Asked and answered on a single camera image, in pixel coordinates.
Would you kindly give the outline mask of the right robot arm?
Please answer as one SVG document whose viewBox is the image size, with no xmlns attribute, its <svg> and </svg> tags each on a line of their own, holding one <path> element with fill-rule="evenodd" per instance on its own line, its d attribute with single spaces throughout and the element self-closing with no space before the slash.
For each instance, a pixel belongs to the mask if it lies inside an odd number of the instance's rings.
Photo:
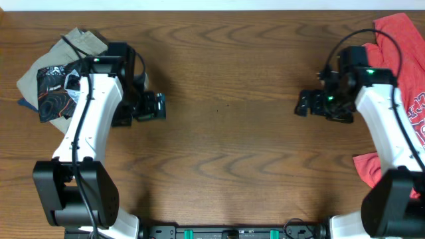
<svg viewBox="0 0 425 239">
<path fill-rule="evenodd" d="M 363 46 L 338 54 L 338 70 L 319 73 L 320 90 L 303 90 L 295 113 L 353 123 L 359 112 L 367 124 L 382 177 L 363 199 L 361 209 L 332 216 L 320 238 L 423 238 L 424 148 L 403 108 L 397 78 L 388 68 L 369 65 Z"/>
</svg>

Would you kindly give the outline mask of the black printed sports jersey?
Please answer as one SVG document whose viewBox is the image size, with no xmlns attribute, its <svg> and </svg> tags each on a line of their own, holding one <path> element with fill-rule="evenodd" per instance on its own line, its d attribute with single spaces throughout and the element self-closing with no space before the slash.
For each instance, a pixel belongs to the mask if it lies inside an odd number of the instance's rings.
<svg viewBox="0 0 425 239">
<path fill-rule="evenodd" d="M 71 118 L 80 95 L 81 64 L 72 62 L 37 71 L 40 122 Z"/>
</svg>

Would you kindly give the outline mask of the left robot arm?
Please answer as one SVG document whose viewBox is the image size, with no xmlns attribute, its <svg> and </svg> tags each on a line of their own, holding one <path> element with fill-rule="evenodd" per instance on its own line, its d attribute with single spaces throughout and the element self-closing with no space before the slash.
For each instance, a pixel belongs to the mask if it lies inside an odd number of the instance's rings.
<svg viewBox="0 0 425 239">
<path fill-rule="evenodd" d="M 124 42 L 98 55 L 74 53 L 74 62 L 37 72 L 40 120 L 70 122 L 52 158 L 33 169 L 46 219 L 66 238 L 143 238 L 104 166 L 106 144 L 113 127 L 165 118 L 165 96 L 148 90 L 145 72 L 135 74 L 142 57 Z"/>
</svg>

